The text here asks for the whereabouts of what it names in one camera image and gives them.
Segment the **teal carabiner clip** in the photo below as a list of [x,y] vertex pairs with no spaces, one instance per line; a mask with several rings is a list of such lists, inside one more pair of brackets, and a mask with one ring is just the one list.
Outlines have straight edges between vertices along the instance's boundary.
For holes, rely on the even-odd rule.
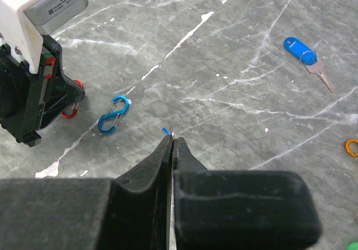
[[[124,107],[122,109],[115,111],[114,110],[115,106],[120,102],[122,102],[124,104]],[[107,111],[98,120],[97,127],[98,127],[99,131],[104,134],[112,133],[116,129],[117,124],[119,123],[122,116],[126,114],[128,109],[129,109],[128,99],[125,96],[115,96],[111,100],[111,105],[109,106]],[[103,127],[105,121],[110,120],[112,118],[114,118],[113,123],[111,124],[111,126],[108,129],[105,129]]]

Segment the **green key tag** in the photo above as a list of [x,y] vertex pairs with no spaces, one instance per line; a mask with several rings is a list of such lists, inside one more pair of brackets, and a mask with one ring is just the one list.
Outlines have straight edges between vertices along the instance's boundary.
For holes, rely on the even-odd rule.
[[358,250],[358,242],[352,242],[347,247],[346,250]]

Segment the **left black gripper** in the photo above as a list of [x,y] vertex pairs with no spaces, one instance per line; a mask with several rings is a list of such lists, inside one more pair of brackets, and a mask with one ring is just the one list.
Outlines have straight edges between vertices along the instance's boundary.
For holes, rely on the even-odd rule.
[[60,115],[71,119],[77,114],[84,85],[64,73],[61,55],[59,43],[45,35],[38,74],[31,74],[27,61],[18,62],[9,45],[1,46],[1,127],[18,143],[34,147],[41,142],[39,130]]

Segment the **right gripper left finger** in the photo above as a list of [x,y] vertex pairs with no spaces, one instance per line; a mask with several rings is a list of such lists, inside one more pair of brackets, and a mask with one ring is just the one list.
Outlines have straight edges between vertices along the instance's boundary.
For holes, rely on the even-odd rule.
[[173,139],[118,178],[1,181],[2,249],[168,249]]

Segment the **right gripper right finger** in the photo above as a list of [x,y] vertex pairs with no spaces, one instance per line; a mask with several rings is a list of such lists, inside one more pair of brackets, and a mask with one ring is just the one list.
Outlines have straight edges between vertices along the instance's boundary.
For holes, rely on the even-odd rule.
[[305,181],[289,171],[209,170],[173,144],[178,249],[307,249],[322,234]]

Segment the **blue white key tag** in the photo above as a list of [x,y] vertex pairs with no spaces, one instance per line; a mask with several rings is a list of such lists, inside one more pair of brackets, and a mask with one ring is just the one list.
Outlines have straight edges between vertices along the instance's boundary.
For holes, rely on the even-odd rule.
[[162,132],[164,135],[171,136],[172,139],[175,139],[175,130],[172,125],[170,125],[168,128],[163,127]]

